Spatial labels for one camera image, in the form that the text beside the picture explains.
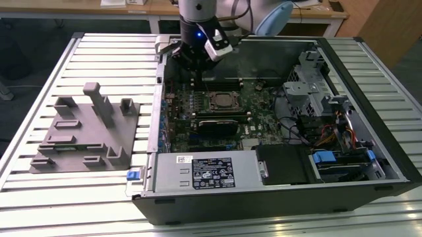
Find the floor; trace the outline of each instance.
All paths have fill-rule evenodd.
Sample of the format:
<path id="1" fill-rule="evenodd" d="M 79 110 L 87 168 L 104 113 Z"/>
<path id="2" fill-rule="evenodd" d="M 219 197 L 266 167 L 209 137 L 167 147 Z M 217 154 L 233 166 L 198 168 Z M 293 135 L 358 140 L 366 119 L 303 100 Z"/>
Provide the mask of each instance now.
<path id="1" fill-rule="evenodd" d="M 66 20 L 64 27 L 56 27 L 54 20 L 44 19 L 7 19 L 12 23 L 11 30 L 0 23 L 0 37 L 11 37 L 19 44 L 32 65 L 32 73 L 20 80 L 2 80 L 6 86 L 43 86 L 74 32 L 90 33 L 150 33 L 147 21 L 132 20 Z M 178 32 L 178 22 L 163 22 L 163 33 Z M 402 61 L 393 69 L 399 81 L 422 103 L 422 41 L 414 45 Z M 19 129 L 40 87 L 12 87 L 15 99 L 0 101 L 0 157 L 7 149 L 7 142 Z"/>

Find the aluminum extrusion table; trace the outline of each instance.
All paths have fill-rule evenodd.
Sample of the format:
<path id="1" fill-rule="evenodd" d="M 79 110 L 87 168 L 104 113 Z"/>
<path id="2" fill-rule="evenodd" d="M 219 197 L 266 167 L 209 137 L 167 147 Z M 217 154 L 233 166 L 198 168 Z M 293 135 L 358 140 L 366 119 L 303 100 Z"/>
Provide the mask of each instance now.
<path id="1" fill-rule="evenodd" d="M 58 96 L 76 102 L 87 81 L 102 84 L 111 102 L 131 97 L 142 104 L 132 165 L 146 164 L 156 74 L 158 35 L 79 34 L 66 48 L 52 75 L 0 160 L 0 232 L 7 236 L 421 236 L 422 188 L 385 197 L 355 211 L 325 215 L 152 226 L 126 192 L 126 171 L 31 174 L 36 154 L 55 116 Z M 422 107 L 365 43 L 329 39 L 387 127 L 422 169 Z M 342 93 L 342 87 L 331 74 Z"/>

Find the black cable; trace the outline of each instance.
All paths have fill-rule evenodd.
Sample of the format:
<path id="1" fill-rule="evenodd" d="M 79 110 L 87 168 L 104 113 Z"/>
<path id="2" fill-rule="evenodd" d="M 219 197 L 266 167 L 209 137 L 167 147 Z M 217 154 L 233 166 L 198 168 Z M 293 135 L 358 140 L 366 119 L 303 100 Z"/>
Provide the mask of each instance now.
<path id="1" fill-rule="evenodd" d="M 303 20 L 303 17 L 302 17 L 302 8 L 297 5 L 297 3 L 294 2 L 294 1 L 291 1 L 293 2 L 293 4 L 298 7 L 298 9 L 299 9 L 299 15 L 301 15 L 301 23 L 299 24 L 302 24 L 302 20 Z"/>
<path id="2" fill-rule="evenodd" d="M 250 12 L 250 10 L 251 10 L 251 8 L 250 8 L 250 5 L 249 5 L 249 7 L 246 8 L 245 12 L 241 15 L 221 17 L 221 18 L 218 18 L 218 21 L 238 20 L 239 18 L 246 16 L 246 14 Z"/>
<path id="3" fill-rule="evenodd" d="M 247 2 L 249 2 L 250 17 L 251 17 L 251 25 L 250 25 L 251 29 L 250 29 L 250 32 L 249 32 L 249 33 L 246 33 L 245 35 L 241 36 L 239 42 L 241 42 L 247 36 L 250 36 L 250 35 L 253 34 L 253 31 L 254 31 L 254 13 L 253 13 L 253 8 L 251 8 L 251 0 L 247 0 Z"/>

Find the white label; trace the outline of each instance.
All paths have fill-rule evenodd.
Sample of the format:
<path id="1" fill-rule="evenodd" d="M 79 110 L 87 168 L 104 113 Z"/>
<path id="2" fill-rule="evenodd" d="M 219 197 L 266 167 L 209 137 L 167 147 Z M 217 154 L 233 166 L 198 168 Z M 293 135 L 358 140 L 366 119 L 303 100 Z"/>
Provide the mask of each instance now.
<path id="1" fill-rule="evenodd" d="M 127 11 L 128 13 L 140 13 L 140 14 L 146 14 L 146 11 Z"/>
<path id="2" fill-rule="evenodd" d="M 193 156 L 176 156 L 176 163 L 193 163 Z"/>

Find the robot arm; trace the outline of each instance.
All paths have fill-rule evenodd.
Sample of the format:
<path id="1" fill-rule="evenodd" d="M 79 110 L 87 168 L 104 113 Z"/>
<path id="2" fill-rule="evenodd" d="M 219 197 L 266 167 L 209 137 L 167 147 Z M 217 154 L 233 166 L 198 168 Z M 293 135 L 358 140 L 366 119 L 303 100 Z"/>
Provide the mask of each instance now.
<path id="1" fill-rule="evenodd" d="M 172 58 L 186 70 L 201 75 L 233 51 L 225 30 L 241 27 L 258 36 L 277 35 L 287 23 L 293 3 L 282 0 L 179 0 L 179 10 L 182 43 Z"/>

